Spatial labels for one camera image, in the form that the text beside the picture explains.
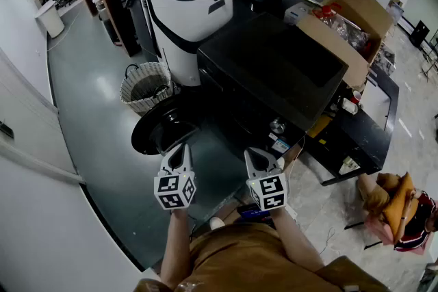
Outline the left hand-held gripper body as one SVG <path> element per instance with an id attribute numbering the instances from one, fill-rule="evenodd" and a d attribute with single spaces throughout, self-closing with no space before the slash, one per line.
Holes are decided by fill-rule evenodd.
<path id="1" fill-rule="evenodd" d="M 163 210 L 186 209 L 191 204 L 196 185 L 191 167 L 169 170 L 162 167 L 154 178 L 154 195 Z"/>

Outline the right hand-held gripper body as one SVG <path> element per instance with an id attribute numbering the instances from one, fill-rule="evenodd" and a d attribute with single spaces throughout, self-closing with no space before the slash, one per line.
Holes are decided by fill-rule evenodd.
<path id="1" fill-rule="evenodd" d="M 285 206 L 287 190 L 285 173 L 274 174 L 248 172 L 246 184 L 250 196 L 262 211 L 270 211 Z"/>

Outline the black machine door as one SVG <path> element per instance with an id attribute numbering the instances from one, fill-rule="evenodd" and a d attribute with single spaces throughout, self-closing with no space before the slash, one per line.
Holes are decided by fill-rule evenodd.
<path id="1" fill-rule="evenodd" d="M 165 155 L 201 129 L 203 112 L 195 98 L 175 95 L 158 103 L 135 125 L 133 149 L 143 155 Z"/>

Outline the person's left forearm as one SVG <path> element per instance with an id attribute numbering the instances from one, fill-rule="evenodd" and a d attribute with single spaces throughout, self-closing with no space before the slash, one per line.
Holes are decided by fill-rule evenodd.
<path id="1" fill-rule="evenodd" d="M 166 249 L 162 260 L 160 278 L 172 291 L 191 274 L 190 233 L 188 212 L 176 209 L 170 215 Z"/>

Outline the person's right forearm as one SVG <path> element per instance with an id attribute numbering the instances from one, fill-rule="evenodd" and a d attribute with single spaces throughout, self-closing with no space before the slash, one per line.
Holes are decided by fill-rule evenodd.
<path id="1" fill-rule="evenodd" d="M 324 267 L 318 251 L 284 207 L 271 210 L 270 216 L 290 261 L 312 272 Z"/>

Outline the large black machine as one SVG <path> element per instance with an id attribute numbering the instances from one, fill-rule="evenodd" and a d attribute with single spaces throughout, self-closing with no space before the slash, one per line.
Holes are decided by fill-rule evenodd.
<path id="1" fill-rule="evenodd" d="M 238 152 L 280 157 L 321 116 L 347 64 L 296 26 L 261 14 L 198 48 L 214 121 Z"/>

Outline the white and grey machine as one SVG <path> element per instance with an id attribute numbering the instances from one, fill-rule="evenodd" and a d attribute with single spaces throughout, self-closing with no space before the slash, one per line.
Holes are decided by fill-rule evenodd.
<path id="1" fill-rule="evenodd" d="M 233 17 L 233 0 L 140 0 L 158 60 L 173 81 L 201 84 L 197 51 Z"/>

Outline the blue device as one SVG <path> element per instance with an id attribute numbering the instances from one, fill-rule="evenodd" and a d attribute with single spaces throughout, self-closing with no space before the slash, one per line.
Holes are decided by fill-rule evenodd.
<path id="1" fill-rule="evenodd" d="M 240 217 L 247 222 L 264 222 L 269 220 L 270 212 L 262 211 L 256 204 L 244 204 L 237 208 Z"/>

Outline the person's brown shirt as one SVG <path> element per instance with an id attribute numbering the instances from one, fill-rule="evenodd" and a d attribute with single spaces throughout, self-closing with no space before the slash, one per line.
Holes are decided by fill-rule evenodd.
<path id="1" fill-rule="evenodd" d="M 301 267 L 265 224 L 231 224 L 200 236 L 190 262 L 192 271 L 175 289 L 141 279 L 133 292 L 391 292 L 346 256 L 316 272 Z"/>

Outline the woven laundry basket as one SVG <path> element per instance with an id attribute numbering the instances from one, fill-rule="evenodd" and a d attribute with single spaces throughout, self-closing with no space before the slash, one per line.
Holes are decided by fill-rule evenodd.
<path id="1" fill-rule="evenodd" d="M 159 62 L 130 64 L 120 86 L 120 100 L 139 116 L 173 95 L 170 71 Z"/>

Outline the black low table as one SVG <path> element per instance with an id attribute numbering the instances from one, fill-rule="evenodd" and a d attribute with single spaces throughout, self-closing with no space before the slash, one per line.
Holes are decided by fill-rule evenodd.
<path id="1" fill-rule="evenodd" d="M 365 81 L 359 110 L 351 114 L 342 107 L 334 116 L 324 114 L 305 136 L 309 153 L 331 178 L 326 187 L 383 169 L 398 109 L 399 87 L 383 69 L 372 65 Z"/>

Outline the pink seat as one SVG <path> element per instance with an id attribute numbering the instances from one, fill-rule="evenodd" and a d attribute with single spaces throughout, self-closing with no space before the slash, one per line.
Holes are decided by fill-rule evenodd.
<path id="1" fill-rule="evenodd" d="M 389 224 L 385 223 L 380 219 L 379 216 L 372 215 L 369 213 L 364 221 L 365 227 L 375 235 L 383 245 L 393 245 L 394 237 L 391 231 L 391 227 Z M 422 245 L 419 245 L 416 248 L 412 248 L 409 250 L 402 250 L 403 252 L 411 252 L 417 255 L 423 255 L 426 248 L 428 248 L 428 240 L 433 237 L 433 234 L 430 234 Z"/>

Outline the cardboard box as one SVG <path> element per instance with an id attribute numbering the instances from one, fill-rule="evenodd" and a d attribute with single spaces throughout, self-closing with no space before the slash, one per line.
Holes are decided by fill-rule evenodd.
<path id="1" fill-rule="evenodd" d="M 351 88 L 358 88 L 366 80 L 383 39 L 393 24 L 392 18 L 377 0 L 323 0 L 322 3 L 338 4 L 340 15 L 370 35 L 364 50 L 357 51 L 314 14 L 308 14 L 298 22 L 301 30 L 348 65 L 343 81 Z"/>

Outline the white packet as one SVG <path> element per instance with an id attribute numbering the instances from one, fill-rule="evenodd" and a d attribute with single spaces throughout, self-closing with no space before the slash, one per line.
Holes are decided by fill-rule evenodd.
<path id="1" fill-rule="evenodd" d="M 301 20 L 301 18 L 306 17 L 306 15 L 310 14 L 312 9 L 313 6 L 307 3 L 296 3 L 285 10 L 283 21 L 288 25 L 296 25 Z"/>

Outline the clear jug with red cap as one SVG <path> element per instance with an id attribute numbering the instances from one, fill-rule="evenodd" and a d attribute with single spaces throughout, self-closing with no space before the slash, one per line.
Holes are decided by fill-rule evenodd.
<path id="1" fill-rule="evenodd" d="M 346 28 L 345 22 L 337 13 L 341 8 L 340 4 L 331 3 L 329 5 L 323 5 L 322 7 L 315 7 L 312 9 L 312 13 L 331 29 L 341 31 Z"/>

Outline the black speaker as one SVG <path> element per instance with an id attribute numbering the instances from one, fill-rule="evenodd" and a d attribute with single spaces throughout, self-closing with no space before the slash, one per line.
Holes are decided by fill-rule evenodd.
<path id="1" fill-rule="evenodd" d="M 429 32 L 430 29 L 422 21 L 419 21 L 413 32 L 409 35 L 411 44 L 419 49 Z"/>

